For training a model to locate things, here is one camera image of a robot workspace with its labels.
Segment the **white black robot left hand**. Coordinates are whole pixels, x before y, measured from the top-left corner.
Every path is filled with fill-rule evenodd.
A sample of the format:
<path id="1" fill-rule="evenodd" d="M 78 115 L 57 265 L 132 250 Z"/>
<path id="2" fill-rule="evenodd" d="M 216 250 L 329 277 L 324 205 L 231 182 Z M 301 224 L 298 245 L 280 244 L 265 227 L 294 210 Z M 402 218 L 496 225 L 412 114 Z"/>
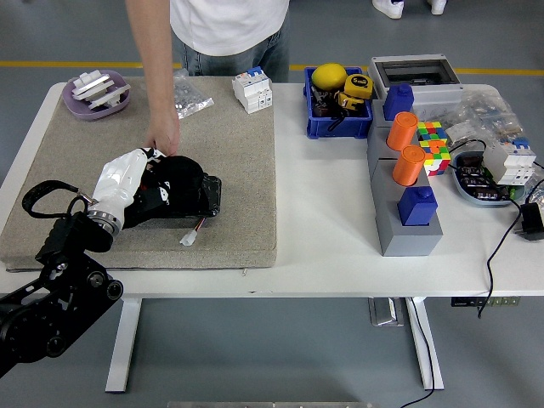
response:
<path id="1" fill-rule="evenodd" d="M 90 210 L 120 218 L 133 203 L 144 170 L 150 161 L 166 156 L 154 148 L 132 150 L 103 166 L 92 195 Z"/>

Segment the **person's hand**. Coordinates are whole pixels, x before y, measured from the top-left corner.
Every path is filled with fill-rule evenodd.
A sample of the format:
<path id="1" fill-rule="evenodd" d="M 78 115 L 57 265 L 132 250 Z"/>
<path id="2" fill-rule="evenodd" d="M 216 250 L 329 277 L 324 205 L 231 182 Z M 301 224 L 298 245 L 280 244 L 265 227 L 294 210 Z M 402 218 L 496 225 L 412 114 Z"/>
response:
<path id="1" fill-rule="evenodd" d="M 179 117 L 174 108 L 150 111 L 145 147 L 157 149 L 165 156 L 172 156 L 178 151 L 179 138 Z"/>

